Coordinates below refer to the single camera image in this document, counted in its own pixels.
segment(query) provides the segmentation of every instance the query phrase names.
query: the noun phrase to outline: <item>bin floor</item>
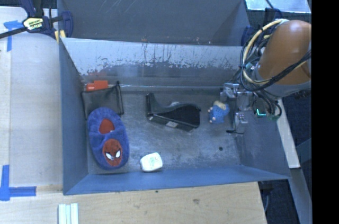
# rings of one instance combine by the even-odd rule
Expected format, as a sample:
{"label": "bin floor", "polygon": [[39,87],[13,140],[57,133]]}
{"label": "bin floor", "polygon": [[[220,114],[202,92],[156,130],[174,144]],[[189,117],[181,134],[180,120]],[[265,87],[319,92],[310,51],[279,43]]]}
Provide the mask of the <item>bin floor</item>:
{"label": "bin floor", "polygon": [[[172,102],[192,103],[200,112],[200,125],[187,132],[171,128],[147,119],[146,94],[153,92],[161,105]],[[163,169],[187,169],[218,167],[240,164],[237,139],[242,135],[227,133],[233,127],[230,113],[224,123],[209,122],[208,108],[220,97],[220,89],[156,89],[142,91],[123,89],[124,114],[121,116],[130,146],[128,162],[114,171],[101,169],[96,163],[87,140],[88,172],[90,174],[126,173],[140,171],[140,159],[146,154],[158,152],[163,160]]]}

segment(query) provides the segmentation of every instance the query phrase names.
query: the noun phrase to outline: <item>small blue toy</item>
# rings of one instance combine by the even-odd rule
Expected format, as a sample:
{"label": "small blue toy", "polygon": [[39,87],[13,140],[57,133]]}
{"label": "small blue toy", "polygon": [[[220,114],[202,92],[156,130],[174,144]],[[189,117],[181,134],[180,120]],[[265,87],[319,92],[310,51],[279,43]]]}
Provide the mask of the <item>small blue toy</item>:
{"label": "small blue toy", "polygon": [[229,105],[221,101],[215,101],[207,111],[210,113],[210,123],[223,123],[224,117],[229,113]]}

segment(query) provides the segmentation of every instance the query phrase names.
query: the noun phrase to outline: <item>blue clamp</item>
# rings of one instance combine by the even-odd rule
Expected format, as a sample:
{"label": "blue clamp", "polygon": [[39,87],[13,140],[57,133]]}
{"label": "blue clamp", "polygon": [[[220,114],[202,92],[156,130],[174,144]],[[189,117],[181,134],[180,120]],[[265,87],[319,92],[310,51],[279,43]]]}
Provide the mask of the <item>blue clamp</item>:
{"label": "blue clamp", "polygon": [[0,39],[15,35],[21,32],[41,33],[56,39],[56,29],[53,23],[62,21],[62,28],[67,37],[73,32],[73,18],[70,11],[63,11],[60,16],[52,17],[51,8],[49,17],[44,15],[42,0],[19,0],[20,6],[26,11],[27,18],[22,21],[20,28],[0,34]]}

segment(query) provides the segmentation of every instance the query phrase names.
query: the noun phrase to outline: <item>blue slipper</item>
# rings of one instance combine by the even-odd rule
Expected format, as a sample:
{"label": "blue slipper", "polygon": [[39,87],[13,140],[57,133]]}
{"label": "blue slipper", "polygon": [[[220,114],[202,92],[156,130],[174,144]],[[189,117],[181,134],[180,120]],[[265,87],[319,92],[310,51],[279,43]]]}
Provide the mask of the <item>blue slipper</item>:
{"label": "blue slipper", "polygon": [[129,157],[129,143],[120,117],[108,107],[93,110],[87,119],[93,155],[103,169],[122,167]]}

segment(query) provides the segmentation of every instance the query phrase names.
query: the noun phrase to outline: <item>black object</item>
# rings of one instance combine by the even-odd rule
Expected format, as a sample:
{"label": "black object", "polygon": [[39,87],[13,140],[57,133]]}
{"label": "black object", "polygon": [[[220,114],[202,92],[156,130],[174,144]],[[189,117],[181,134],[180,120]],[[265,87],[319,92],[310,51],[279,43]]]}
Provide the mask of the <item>black object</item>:
{"label": "black object", "polygon": [[108,107],[118,115],[123,114],[123,104],[119,81],[112,87],[96,91],[82,91],[81,97],[84,104],[85,118],[100,107]]}
{"label": "black object", "polygon": [[147,118],[172,128],[191,131],[200,125],[200,108],[190,103],[160,105],[152,92],[146,95]]}
{"label": "black object", "polygon": [[44,16],[42,0],[19,0],[20,6],[26,11],[27,18],[23,20],[23,27],[0,34],[0,39],[15,35],[21,32],[41,33],[56,39],[56,29],[53,23],[63,21],[63,30],[67,37],[73,32],[73,18],[70,11],[63,11],[60,16],[52,18],[51,9],[49,18]]}

